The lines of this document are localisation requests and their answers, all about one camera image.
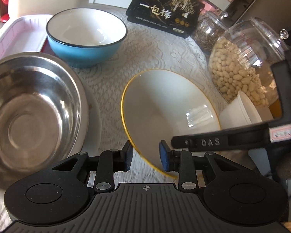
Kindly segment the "white plastic tray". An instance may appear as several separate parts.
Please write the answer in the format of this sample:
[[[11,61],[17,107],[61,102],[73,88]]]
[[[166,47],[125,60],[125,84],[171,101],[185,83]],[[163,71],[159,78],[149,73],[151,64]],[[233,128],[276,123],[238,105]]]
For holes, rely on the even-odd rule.
[[[22,52],[40,52],[47,39],[49,14],[9,19],[0,29],[0,59]]]

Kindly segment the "white gold-rimmed bowl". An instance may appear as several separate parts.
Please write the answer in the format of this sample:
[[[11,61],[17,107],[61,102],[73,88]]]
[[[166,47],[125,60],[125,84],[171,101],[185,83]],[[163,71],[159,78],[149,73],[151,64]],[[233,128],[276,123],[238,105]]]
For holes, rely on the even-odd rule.
[[[212,103],[198,86],[168,70],[146,70],[130,79],[122,93],[121,119],[140,157],[173,179],[178,173],[163,170],[159,142],[221,129]]]

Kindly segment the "stainless steel bowl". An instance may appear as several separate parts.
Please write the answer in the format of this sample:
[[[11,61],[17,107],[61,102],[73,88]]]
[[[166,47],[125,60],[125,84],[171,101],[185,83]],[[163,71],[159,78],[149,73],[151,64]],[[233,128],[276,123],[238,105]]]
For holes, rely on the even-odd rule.
[[[0,197],[7,188],[81,151],[89,105],[79,76],[45,53],[0,60]]]

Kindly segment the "blue enamel bowl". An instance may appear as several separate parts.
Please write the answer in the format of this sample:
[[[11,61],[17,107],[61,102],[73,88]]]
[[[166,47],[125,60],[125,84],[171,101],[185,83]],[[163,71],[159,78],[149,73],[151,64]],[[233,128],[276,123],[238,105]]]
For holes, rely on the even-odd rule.
[[[109,12],[83,7],[53,15],[46,32],[57,57],[72,67],[90,68],[117,52],[128,29]]]

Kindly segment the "glass jar of peanuts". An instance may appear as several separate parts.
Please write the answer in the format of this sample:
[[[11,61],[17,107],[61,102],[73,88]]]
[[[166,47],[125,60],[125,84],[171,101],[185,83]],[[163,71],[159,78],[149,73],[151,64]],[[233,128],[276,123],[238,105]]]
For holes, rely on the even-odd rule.
[[[256,107],[278,99],[271,65],[284,60],[288,47],[267,23],[251,18],[237,23],[218,38],[208,68],[223,98],[231,103],[239,92]]]

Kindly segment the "small white cup bowl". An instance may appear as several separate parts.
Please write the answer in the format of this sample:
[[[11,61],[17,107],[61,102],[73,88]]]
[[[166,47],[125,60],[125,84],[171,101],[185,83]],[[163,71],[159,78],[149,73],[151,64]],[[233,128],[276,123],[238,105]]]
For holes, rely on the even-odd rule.
[[[261,123],[262,119],[249,97],[239,91],[237,97],[220,113],[221,129]]]

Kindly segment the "glass jar of seeds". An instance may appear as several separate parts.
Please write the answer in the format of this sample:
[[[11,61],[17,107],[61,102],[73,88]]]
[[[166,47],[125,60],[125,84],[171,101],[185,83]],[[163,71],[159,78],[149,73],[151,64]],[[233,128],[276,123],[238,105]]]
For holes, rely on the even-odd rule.
[[[225,11],[219,15],[212,11],[206,11],[199,16],[191,38],[204,53],[209,55],[217,39],[228,29],[222,21],[227,16]]]

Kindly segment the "black plum snack bag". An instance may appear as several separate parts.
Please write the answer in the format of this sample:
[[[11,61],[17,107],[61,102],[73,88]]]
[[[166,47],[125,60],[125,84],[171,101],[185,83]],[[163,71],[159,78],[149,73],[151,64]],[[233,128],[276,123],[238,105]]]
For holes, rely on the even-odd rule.
[[[187,38],[205,4],[198,0],[132,0],[128,21]]]

